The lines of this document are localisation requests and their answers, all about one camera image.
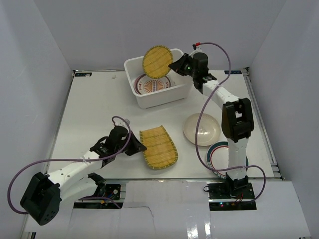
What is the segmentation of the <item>round bamboo woven plate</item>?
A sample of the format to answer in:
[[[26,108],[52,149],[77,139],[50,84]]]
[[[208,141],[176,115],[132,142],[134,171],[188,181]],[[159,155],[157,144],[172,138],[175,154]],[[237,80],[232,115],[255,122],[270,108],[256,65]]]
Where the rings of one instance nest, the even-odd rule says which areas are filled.
[[[148,77],[159,79],[169,73],[169,64],[171,63],[173,63],[171,50],[166,46],[156,45],[151,47],[144,55],[142,68]]]

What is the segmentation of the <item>fan-shaped bamboo woven tray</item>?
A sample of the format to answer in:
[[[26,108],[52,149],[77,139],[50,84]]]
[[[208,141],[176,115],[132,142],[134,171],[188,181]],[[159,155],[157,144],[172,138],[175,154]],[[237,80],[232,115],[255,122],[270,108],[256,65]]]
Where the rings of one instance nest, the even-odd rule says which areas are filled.
[[[177,148],[163,125],[140,131],[140,140],[147,148],[143,156],[150,169],[167,169],[177,162]]]

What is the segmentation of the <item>orange sunburst pattern plate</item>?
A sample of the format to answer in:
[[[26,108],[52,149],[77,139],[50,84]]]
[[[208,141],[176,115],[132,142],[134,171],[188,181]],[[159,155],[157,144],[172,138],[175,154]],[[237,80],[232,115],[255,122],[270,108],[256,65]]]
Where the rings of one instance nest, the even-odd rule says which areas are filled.
[[[159,79],[153,79],[147,76],[146,74],[143,78],[141,78],[141,80],[138,83],[138,89],[141,95],[161,91],[170,88],[171,86],[172,83],[167,76]]]

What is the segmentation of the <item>cream white plate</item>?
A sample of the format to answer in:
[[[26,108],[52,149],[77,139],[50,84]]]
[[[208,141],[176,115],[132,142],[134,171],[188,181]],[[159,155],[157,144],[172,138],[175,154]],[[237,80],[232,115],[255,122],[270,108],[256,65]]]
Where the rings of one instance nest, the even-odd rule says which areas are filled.
[[[185,137],[195,144],[195,132],[200,113],[190,115],[183,124]],[[203,114],[200,120],[197,138],[199,146],[211,146],[220,137],[221,127],[218,121],[211,115]]]

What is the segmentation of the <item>green red rimmed plate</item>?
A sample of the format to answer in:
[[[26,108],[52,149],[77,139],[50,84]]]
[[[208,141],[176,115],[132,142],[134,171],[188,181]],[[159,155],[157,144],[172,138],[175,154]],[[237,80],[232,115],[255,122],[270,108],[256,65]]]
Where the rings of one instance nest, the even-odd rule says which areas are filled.
[[[206,164],[221,179],[228,176],[231,180],[241,180],[247,176],[248,158],[246,156],[248,140],[217,142],[210,146],[206,154]]]

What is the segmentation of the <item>pink plastic plate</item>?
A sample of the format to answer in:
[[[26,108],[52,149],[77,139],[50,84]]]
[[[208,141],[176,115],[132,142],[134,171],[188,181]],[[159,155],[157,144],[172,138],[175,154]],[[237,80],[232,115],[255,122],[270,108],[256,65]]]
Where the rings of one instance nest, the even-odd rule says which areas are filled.
[[[134,90],[135,90],[135,92],[137,93],[137,94],[141,94],[140,93],[140,91],[139,91],[139,89],[138,89],[138,83],[139,83],[139,81],[141,80],[141,78],[143,78],[145,76],[145,74],[141,74],[140,76],[138,76],[136,79],[135,79],[135,81],[134,81]]]

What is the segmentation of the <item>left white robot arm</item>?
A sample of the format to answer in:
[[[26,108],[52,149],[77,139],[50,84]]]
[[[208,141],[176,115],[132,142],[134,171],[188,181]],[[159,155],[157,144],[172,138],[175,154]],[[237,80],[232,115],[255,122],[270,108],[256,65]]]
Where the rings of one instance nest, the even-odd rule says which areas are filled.
[[[120,153],[132,156],[147,148],[123,126],[115,126],[108,136],[100,138],[78,162],[43,174],[36,173],[20,205],[40,225],[46,225],[58,214],[60,205],[77,200],[106,200],[106,180],[97,170],[115,160]]]

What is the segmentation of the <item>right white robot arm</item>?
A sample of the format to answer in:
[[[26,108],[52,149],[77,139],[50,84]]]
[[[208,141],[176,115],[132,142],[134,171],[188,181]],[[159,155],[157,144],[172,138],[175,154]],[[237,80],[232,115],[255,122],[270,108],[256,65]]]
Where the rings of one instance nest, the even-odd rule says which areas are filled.
[[[185,53],[168,67],[181,76],[191,76],[195,88],[221,108],[221,129],[228,141],[225,192],[232,199],[238,198],[248,186],[246,148],[254,130],[251,101],[239,98],[221,86],[222,83],[208,72],[205,53],[197,52],[193,56]]]

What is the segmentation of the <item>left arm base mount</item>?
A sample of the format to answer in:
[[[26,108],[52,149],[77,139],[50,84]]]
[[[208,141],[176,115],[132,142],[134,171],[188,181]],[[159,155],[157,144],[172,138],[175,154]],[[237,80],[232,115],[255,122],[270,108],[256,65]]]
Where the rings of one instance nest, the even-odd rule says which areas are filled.
[[[108,184],[106,180],[96,174],[90,173],[88,178],[96,186],[93,195],[86,196],[86,200],[74,203],[75,209],[121,209],[123,203],[118,203],[121,197],[120,184]]]

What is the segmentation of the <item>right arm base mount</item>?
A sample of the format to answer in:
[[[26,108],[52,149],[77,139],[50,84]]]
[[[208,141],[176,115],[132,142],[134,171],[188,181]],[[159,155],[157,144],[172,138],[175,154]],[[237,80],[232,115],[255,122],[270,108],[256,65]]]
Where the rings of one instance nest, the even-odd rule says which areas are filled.
[[[235,196],[231,196],[227,190],[225,183],[210,183],[203,188],[203,191],[208,194],[211,212],[257,210],[255,202],[249,203],[255,198],[251,183]]]

